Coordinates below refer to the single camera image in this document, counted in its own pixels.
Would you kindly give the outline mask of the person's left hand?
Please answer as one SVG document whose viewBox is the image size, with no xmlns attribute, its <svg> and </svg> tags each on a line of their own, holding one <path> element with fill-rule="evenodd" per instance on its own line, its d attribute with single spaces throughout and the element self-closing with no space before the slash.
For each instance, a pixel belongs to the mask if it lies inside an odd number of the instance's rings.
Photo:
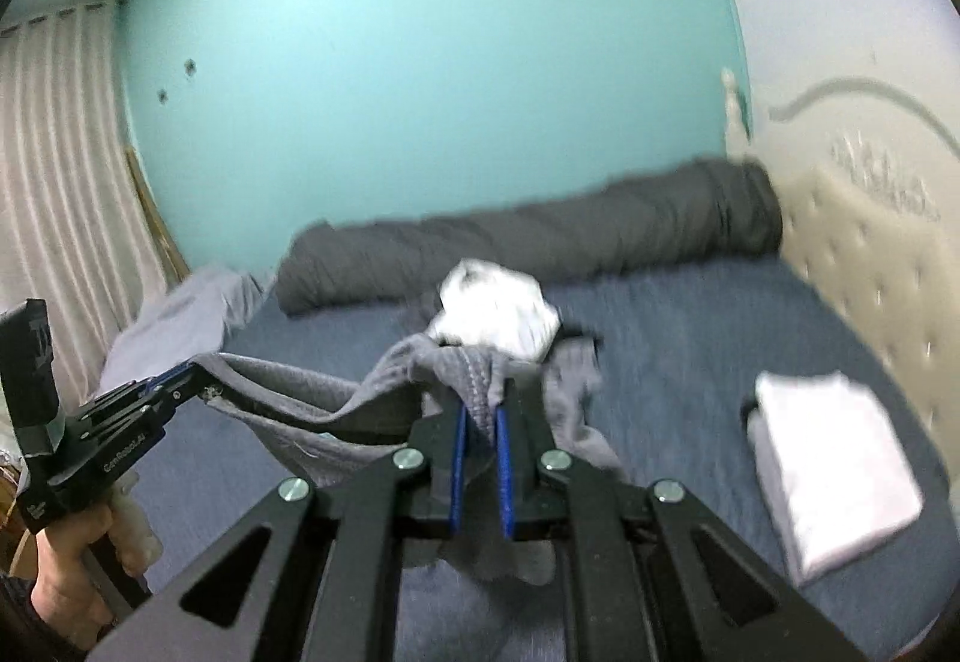
<svg viewBox="0 0 960 662">
<path fill-rule="evenodd" d="M 32 608 L 57 636 L 82 652 L 93 649 L 114 620 L 83 563 L 83 553 L 103 537 L 109 538 L 130 577 L 143 576 L 163 554 L 163 544 L 135 501 L 121 508 L 99 501 L 50 524 L 36 538 Z"/>
</svg>

